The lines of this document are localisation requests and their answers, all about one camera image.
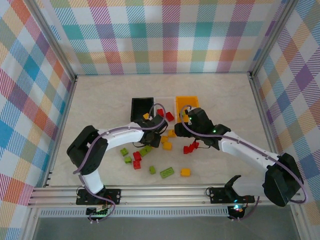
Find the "green lego brick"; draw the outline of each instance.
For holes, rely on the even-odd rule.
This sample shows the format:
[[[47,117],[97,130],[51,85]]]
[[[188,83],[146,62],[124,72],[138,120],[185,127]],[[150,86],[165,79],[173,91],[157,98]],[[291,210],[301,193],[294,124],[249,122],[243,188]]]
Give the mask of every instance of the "green lego brick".
[[[126,157],[124,158],[124,162],[125,162],[126,164],[132,163],[131,157],[130,157],[130,156],[126,156]]]
[[[141,149],[141,150],[139,151],[139,153],[140,153],[141,157],[144,157],[145,155],[148,154],[148,152],[147,152],[145,149]]]
[[[150,172],[150,174],[155,174],[156,173],[155,167],[154,166],[150,166],[149,167],[149,172]]]
[[[126,148],[122,148],[122,149],[120,150],[120,152],[121,152],[122,156],[125,156],[125,155],[127,155],[127,154],[129,153]]]
[[[152,150],[152,146],[145,146],[144,149],[147,151],[147,153],[150,153]]]
[[[169,177],[174,173],[175,173],[174,169],[172,167],[169,167],[168,169],[161,171],[160,175],[163,179],[165,179],[166,177]]]

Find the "plaid wall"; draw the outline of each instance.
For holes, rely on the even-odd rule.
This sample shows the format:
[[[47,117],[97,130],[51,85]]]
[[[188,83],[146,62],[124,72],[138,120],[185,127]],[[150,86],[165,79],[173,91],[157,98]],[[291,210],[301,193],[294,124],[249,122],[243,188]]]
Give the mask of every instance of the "plaid wall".
[[[71,80],[23,0],[0,6],[0,240],[14,240],[44,176]]]
[[[257,63],[257,60],[260,57],[261,51],[264,49],[267,42],[269,41],[270,34],[274,30],[274,27],[275,27],[276,23],[278,22],[279,18],[281,17],[281,14],[284,11],[284,8],[285,8],[286,4],[288,3],[288,1],[289,0],[281,0],[281,3],[279,5],[277,11],[276,11],[275,15],[273,16],[273,19],[272,19],[267,31],[265,32],[265,35],[263,36],[263,39],[260,43],[260,46],[254,55],[253,61],[252,61],[251,65],[249,67],[249,70],[248,70],[249,72],[251,72],[254,69],[254,67]]]
[[[51,0],[51,9],[44,9],[41,1],[74,71],[86,75],[247,72],[268,14],[279,5],[276,0]]]
[[[298,161],[320,236],[320,0],[300,0],[258,74],[276,145]]]

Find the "wire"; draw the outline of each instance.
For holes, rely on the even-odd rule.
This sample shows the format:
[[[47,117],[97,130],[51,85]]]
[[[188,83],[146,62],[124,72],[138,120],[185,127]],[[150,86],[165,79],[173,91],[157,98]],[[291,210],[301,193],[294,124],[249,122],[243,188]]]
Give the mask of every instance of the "wire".
[[[229,215],[229,217],[232,218],[232,219],[234,219],[234,220],[238,220],[238,221],[243,221],[243,220],[249,218],[249,217],[255,212],[255,210],[257,209],[257,206],[258,206],[258,204],[259,204],[259,201],[260,201],[260,196],[257,197],[256,202],[255,202],[255,205],[253,206],[252,210],[251,210],[247,215],[245,215],[244,217],[242,217],[242,218],[236,218],[236,217],[231,216],[231,215]]]
[[[163,133],[167,130],[167,128],[168,128],[168,125],[165,126],[165,129],[164,129],[162,132],[159,132],[159,134],[160,134],[160,135],[163,134]]]
[[[84,189],[83,186],[79,186],[79,187],[75,190],[75,193],[76,193],[76,195],[77,195],[78,197],[81,197],[81,196],[78,194],[78,190],[79,190],[80,188],[83,188],[83,189]]]
[[[132,143],[132,145],[135,146],[136,148],[143,148],[143,147],[146,146],[145,144],[144,144],[144,145],[141,145],[141,146],[136,146],[134,142]]]
[[[180,111],[180,115],[179,115],[180,117],[182,116],[182,113],[183,113],[184,109],[187,108],[187,107],[190,108],[190,109],[192,108],[191,105],[183,106],[181,111]],[[294,180],[296,180],[296,182],[300,185],[300,187],[301,187],[301,189],[302,189],[302,191],[304,193],[304,200],[292,200],[291,199],[290,202],[295,203],[295,204],[304,204],[304,203],[306,203],[308,201],[307,190],[306,190],[304,184],[301,182],[301,180],[288,167],[286,167],[284,164],[282,164],[281,162],[277,161],[273,157],[269,156],[268,154],[264,153],[263,151],[260,151],[259,149],[255,148],[254,146],[251,146],[250,144],[248,144],[248,143],[246,143],[244,141],[238,140],[238,139],[236,139],[234,137],[225,136],[225,135],[201,134],[201,133],[195,132],[195,131],[191,130],[190,128],[188,128],[184,121],[181,121],[181,123],[184,126],[184,128],[187,131],[189,131],[190,133],[192,133],[193,135],[196,135],[196,136],[199,136],[199,137],[204,137],[204,138],[223,138],[223,139],[232,140],[234,142],[237,142],[239,144],[242,144],[242,145],[246,146],[247,148],[255,151],[256,153],[261,154],[266,159],[269,159],[272,162],[276,163],[277,165],[282,167],[284,170],[286,170],[294,178]]]
[[[108,202],[107,202],[107,203],[106,203],[106,206],[108,207],[108,209],[110,209],[111,206],[112,206],[112,204],[109,204],[109,206],[108,206]]]
[[[155,104],[153,104],[153,106],[151,107],[151,109],[150,109],[150,111],[149,111],[149,116],[151,115],[151,112],[153,111],[154,107],[157,106],[157,105],[160,106],[160,107],[163,109],[163,114],[166,115],[166,109],[165,109],[165,107],[164,107],[162,104],[160,104],[160,103],[155,103]],[[159,124],[157,124],[157,125],[155,125],[155,126],[152,126],[152,127],[121,126],[121,127],[113,128],[113,129],[111,129],[111,130],[109,130],[109,131],[105,131],[105,132],[103,132],[102,134],[100,134],[99,136],[97,136],[97,137],[93,140],[93,142],[91,143],[88,151],[86,152],[86,154],[85,154],[85,156],[84,156],[84,159],[83,159],[82,163],[81,163],[80,166],[77,168],[77,170],[75,170],[75,171],[73,172],[73,174],[79,174],[79,179],[80,179],[80,181],[82,182],[84,189],[86,189],[89,194],[91,194],[91,195],[94,196],[95,198],[98,198],[98,199],[101,199],[101,200],[105,200],[106,202],[109,202],[109,203],[111,203],[111,204],[113,205],[113,208],[112,208],[111,212],[110,212],[109,214],[107,214],[105,217],[103,217],[102,219],[100,219],[100,222],[102,222],[102,221],[104,221],[105,219],[107,219],[107,218],[115,211],[115,209],[116,209],[116,204],[115,204],[114,201],[112,201],[112,200],[110,200],[110,199],[107,199],[107,198],[105,198],[105,197],[98,196],[98,195],[94,194],[93,192],[91,192],[90,189],[86,186],[86,183],[85,183],[82,175],[80,174],[80,171],[81,171],[81,169],[84,167],[84,165],[86,164],[86,162],[87,162],[87,160],[88,160],[88,157],[89,157],[89,155],[90,155],[90,153],[91,153],[94,145],[95,145],[96,142],[97,142],[100,138],[102,138],[104,135],[108,135],[108,134],[113,133],[113,132],[115,132],[115,131],[119,131],[119,130],[129,130],[129,129],[134,129],[134,130],[153,130],[153,129],[156,129],[156,128],[160,127],[164,122],[165,122],[165,118],[162,118],[162,120],[161,120],[161,122],[160,122]],[[94,220],[91,218],[91,216],[92,216],[92,214],[89,215],[89,220],[90,220],[90,223],[93,223]]]
[[[105,197],[102,197],[102,196],[98,196],[98,195],[94,194],[92,191],[90,191],[90,189],[85,185],[84,178],[82,177],[81,174],[79,174],[79,179],[80,179],[80,181],[82,182],[84,189],[85,189],[89,194],[91,194],[92,196],[94,196],[94,197],[97,198],[97,199],[101,199],[101,200],[104,200],[104,201],[112,204],[112,206],[113,206],[112,210],[111,210],[106,216],[104,216],[103,218],[101,218],[100,220],[98,220],[98,219],[95,220],[95,222],[98,224],[99,222],[102,222],[102,221],[106,220],[111,214],[114,213],[114,211],[115,211],[115,209],[116,209],[116,204],[115,204],[115,202],[112,201],[112,200],[110,200],[110,199],[108,199],[108,198],[105,198]],[[89,220],[90,220],[90,223],[93,223],[94,220],[91,218],[91,216],[92,216],[92,214],[89,215]]]
[[[207,195],[209,198],[210,198],[210,195],[207,193],[207,191],[208,191],[208,189],[211,189],[211,188],[213,188],[213,186],[209,186],[209,187],[207,187],[206,190],[205,190],[205,195]]]
[[[248,199],[248,196],[244,196],[245,197],[245,199],[246,199],[246,205],[245,205],[245,207],[247,208],[248,207],[248,203],[249,203],[249,199]]]
[[[165,110],[165,107],[161,104],[161,103],[155,103],[153,104],[153,106],[151,107],[150,111],[149,111],[149,116],[151,115],[151,112],[152,110],[154,109],[155,106],[159,105],[162,109],[163,109],[163,114],[166,115],[166,110]],[[160,127],[163,123],[165,122],[165,118],[162,118],[161,122],[155,126],[152,126],[152,127],[135,127],[135,126],[121,126],[121,127],[116,127],[116,128],[113,128],[113,129],[110,129],[108,131],[105,131],[103,132],[102,134],[100,134],[99,136],[97,136],[93,142],[91,143],[88,151],[86,152],[85,156],[84,156],[84,159],[82,161],[82,163],[80,164],[80,166],[77,168],[77,170],[75,170],[73,172],[73,174],[78,174],[80,173],[81,169],[84,167],[84,165],[86,164],[87,160],[88,160],[88,157],[92,151],[92,148],[94,147],[94,145],[96,144],[96,142],[102,138],[104,135],[108,135],[108,134],[111,134],[113,132],[116,132],[116,131],[119,131],[119,130],[129,130],[129,129],[134,129],[134,130],[153,130],[153,129],[156,129],[158,127]]]

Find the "lego brick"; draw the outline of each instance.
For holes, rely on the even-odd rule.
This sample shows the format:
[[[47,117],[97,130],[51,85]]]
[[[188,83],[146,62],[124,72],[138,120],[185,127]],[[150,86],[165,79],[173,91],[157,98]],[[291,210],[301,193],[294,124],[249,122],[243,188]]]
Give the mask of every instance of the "lego brick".
[[[165,116],[164,110],[163,110],[162,108],[157,109],[157,110],[156,110],[156,113],[159,114],[161,117],[164,117],[164,116]]]
[[[133,153],[133,157],[135,161],[141,161],[141,155],[140,152],[136,151]]]
[[[163,143],[162,148],[163,148],[164,150],[170,151],[170,150],[172,149],[172,143],[167,141],[167,142]]]
[[[126,164],[132,163],[131,157],[130,157],[130,156],[126,156],[126,157],[124,158],[124,162],[125,162]]]
[[[190,168],[182,168],[180,175],[181,177],[190,177],[191,171]]]
[[[146,150],[147,153],[150,153],[152,150],[152,146],[145,146],[144,149]]]
[[[175,130],[171,129],[168,132],[168,137],[169,138],[175,138],[177,135],[175,134]]]
[[[166,119],[167,119],[169,122],[175,120],[175,117],[174,117],[174,116],[172,115],[172,113],[169,112],[169,111],[165,114],[165,117],[166,117]]]
[[[195,149],[195,146],[190,144],[189,145],[189,153],[192,153],[194,151],[194,149]]]
[[[134,168],[135,170],[141,169],[140,161],[133,161],[133,168]]]
[[[199,142],[196,142],[196,141],[194,141],[193,143],[192,143],[192,145],[193,145],[193,147],[195,148],[195,149],[198,149],[198,147],[199,147]]]
[[[161,136],[161,143],[164,144],[166,142],[168,142],[168,136]]]
[[[125,156],[125,155],[128,155],[128,150],[124,147],[124,148],[122,148],[121,150],[120,150],[120,152],[121,152],[121,154],[122,154],[122,156]]]
[[[188,154],[189,153],[189,147],[188,146],[184,146],[183,147],[183,154]]]
[[[141,150],[139,151],[139,153],[140,153],[141,157],[144,157],[145,155],[148,154],[147,150],[145,150],[144,148],[141,149]]]
[[[150,172],[150,174],[155,174],[156,173],[155,167],[154,166],[150,166],[149,167],[149,172]]]
[[[169,167],[168,169],[161,171],[161,172],[160,172],[160,176],[161,176],[163,179],[165,179],[165,178],[171,176],[171,175],[174,174],[174,173],[175,173],[174,169],[173,169],[172,167]]]
[[[145,120],[148,120],[149,119],[149,113],[146,113],[145,115],[143,115],[144,119]]]

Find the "red lego brick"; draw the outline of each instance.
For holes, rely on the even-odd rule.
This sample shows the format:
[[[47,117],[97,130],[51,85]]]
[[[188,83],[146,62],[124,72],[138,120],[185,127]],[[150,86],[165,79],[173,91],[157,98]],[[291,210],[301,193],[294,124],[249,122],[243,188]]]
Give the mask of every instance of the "red lego brick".
[[[133,168],[134,168],[135,170],[141,169],[140,161],[133,161]]]
[[[189,145],[189,153],[192,153],[194,151],[195,147],[193,144]]]
[[[140,152],[136,151],[133,153],[133,157],[135,161],[141,161],[141,154]]]
[[[159,114],[161,117],[164,117],[164,116],[165,116],[164,110],[163,110],[162,108],[157,109],[157,110],[156,110],[156,113]]]
[[[169,111],[165,114],[165,117],[169,122],[175,120],[175,117]]]
[[[184,146],[183,147],[183,154],[188,154],[189,153],[189,147],[188,146]]]
[[[199,144],[200,144],[200,143],[198,143],[198,142],[196,142],[196,141],[194,141],[194,142],[192,143],[192,145],[193,145],[193,147],[194,147],[195,149],[198,149]]]

